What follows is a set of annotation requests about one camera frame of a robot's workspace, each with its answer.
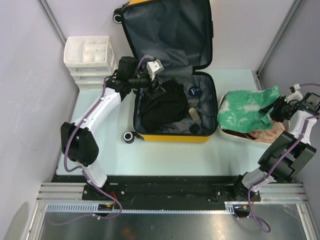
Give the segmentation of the pink patterned cloth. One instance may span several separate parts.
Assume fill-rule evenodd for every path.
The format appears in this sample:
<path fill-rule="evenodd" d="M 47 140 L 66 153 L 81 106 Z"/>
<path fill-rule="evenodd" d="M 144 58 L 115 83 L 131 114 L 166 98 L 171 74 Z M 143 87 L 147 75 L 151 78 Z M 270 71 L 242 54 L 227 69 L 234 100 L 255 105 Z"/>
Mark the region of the pink patterned cloth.
<path fill-rule="evenodd" d="M 272 121 L 270 129 L 254 130 L 248 134 L 258 142 L 272 144 L 284 131 L 283 123 Z"/>

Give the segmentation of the green cloth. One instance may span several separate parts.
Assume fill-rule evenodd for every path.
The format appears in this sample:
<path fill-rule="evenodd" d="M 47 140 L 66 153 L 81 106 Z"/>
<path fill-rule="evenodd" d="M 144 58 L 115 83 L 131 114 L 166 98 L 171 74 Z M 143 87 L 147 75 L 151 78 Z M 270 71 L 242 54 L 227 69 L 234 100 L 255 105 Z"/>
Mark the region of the green cloth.
<path fill-rule="evenodd" d="M 219 107 L 217 122 L 222 130 L 250 133 L 272 128 L 271 111 L 259 110 L 273 104 L 280 97 L 277 86 L 265 90 L 229 91 Z"/>

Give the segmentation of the black drawstring shorts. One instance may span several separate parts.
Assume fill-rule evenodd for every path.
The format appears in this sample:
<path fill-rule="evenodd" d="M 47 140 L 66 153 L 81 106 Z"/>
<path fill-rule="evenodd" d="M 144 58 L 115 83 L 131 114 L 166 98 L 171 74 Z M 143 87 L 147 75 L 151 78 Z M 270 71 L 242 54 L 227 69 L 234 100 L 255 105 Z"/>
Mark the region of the black drawstring shorts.
<path fill-rule="evenodd" d="M 188 99 L 184 85 L 171 79 L 163 83 L 162 87 L 165 93 L 155 98 L 146 95 L 141 100 L 140 122 L 149 133 L 187 117 Z"/>

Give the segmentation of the rust brown cloth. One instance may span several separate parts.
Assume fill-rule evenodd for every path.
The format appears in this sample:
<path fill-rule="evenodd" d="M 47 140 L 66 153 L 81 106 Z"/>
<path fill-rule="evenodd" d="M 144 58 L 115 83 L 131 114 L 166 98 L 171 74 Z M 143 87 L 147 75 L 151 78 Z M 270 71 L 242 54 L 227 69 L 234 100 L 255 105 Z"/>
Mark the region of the rust brown cloth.
<path fill-rule="evenodd" d="M 246 139 L 251 139 L 251 140 L 255 139 L 249 133 L 241 133 L 241 132 L 232 131 L 232 130 L 226 130 L 226 129 L 223 129 L 222 131 L 224 133 L 226 133 L 226 134 L 237 136 L 237 137 L 240 137 L 240 138 L 246 138 Z"/>

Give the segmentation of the dark blue round tin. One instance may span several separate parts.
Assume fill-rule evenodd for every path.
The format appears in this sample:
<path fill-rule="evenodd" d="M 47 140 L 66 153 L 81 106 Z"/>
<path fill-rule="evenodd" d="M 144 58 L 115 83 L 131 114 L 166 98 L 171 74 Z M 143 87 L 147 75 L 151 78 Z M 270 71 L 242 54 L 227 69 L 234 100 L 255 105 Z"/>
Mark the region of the dark blue round tin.
<path fill-rule="evenodd" d="M 192 86 L 189 90 L 188 93 L 192 97 L 199 97 L 202 94 L 202 90 L 198 86 Z"/>

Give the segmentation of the small beige bottle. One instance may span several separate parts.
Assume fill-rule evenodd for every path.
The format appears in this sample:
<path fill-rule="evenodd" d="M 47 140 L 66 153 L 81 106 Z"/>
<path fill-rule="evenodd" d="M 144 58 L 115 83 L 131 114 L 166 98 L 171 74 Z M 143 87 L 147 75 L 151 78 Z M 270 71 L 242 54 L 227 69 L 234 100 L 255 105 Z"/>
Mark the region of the small beige bottle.
<path fill-rule="evenodd" d="M 194 108 L 194 107 L 190 107 L 189 110 L 188 110 L 191 118 L 193 121 L 199 121 L 200 120 L 200 116 L 197 112 L 197 110 Z"/>

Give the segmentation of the yellow Pikachu hard-shell suitcase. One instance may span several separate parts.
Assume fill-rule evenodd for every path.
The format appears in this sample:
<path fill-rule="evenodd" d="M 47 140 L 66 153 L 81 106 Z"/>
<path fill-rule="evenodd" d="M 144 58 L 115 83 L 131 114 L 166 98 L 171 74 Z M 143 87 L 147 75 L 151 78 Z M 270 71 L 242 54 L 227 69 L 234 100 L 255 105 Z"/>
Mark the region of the yellow Pikachu hard-shell suitcase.
<path fill-rule="evenodd" d="M 184 86 L 188 101 L 185 119 L 165 124 L 154 132 L 141 125 L 140 109 L 147 89 L 133 89 L 135 93 L 133 131 L 124 133 L 125 141 L 135 138 L 145 141 L 190 142 L 208 141 L 216 131 L 218 101 L 213 78 L 204 72 L 213 59 L 213 21 L 208 0 L 132 0 L 113 12 L 113 21 L 122 25 L 132 56 L 141 59 L 149 55 L 159 59 L 164 70 L 157 76 L 162 84 L 175 80 Z M 198 97 L 189 89 L 198 86 Z M 200 120 L 193 121 L 189 108 L 195 108 Z M 200 126 L 193 134 L 189 128 Z"/>

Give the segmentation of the white plastic drawer organizer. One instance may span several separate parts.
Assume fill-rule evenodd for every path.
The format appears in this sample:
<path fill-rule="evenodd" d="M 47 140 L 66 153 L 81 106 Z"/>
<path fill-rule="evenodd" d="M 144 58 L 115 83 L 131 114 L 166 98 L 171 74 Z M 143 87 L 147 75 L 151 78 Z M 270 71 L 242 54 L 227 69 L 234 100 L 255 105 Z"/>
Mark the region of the white plastic drawer organizer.
<path fill-rule="evenodd" d="M 108 35 L 68 37 L 63 62 L 81 91 L 100 90 L 104 78 L 118 68 Z"/>

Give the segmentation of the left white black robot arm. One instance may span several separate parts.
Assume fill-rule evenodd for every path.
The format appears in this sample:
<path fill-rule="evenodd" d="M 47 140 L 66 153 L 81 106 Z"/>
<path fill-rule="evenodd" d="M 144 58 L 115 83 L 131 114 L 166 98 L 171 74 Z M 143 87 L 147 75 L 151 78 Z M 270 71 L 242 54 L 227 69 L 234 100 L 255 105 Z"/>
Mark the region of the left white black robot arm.
<path fill-rule="evenodd" d="M 104 78 L 101 93 L 93 104 L 78 119 L 60 127 L 64 169 L 68 173 L 80 169 L 100 200 L 110 196 L 111 188 L 105 184 L 108 177 L 99 160 L 95 132 L 132 90 L 146 89 L 155 95 L 161 88 L 158 74 L 163 70 L 161 61 L 150 55 L 141 59 L 121 57 L 118 68 Z"/>

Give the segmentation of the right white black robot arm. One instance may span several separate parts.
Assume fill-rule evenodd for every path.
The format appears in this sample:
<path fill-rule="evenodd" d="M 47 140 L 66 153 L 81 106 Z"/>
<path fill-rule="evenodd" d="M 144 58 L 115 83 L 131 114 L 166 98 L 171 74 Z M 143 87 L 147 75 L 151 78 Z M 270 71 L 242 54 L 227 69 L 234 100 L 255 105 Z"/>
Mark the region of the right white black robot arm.
<path fill-rule="evenodd" d="M 252 198 L 261 187 L 270 183 L 293 179 L 316 154 L 311 146 L 310 134 L 320 117 L 320 97 L 308 92 L 302 96 L 298 91 L 280 96 L 274 103 L 259 110 L 272 120 L 282 123 L 297 115 L 294 128 L 283 131 L 258 161 L 259 167 L 239 175 L 230 188 L 231 196 L 242 201 Z"/>

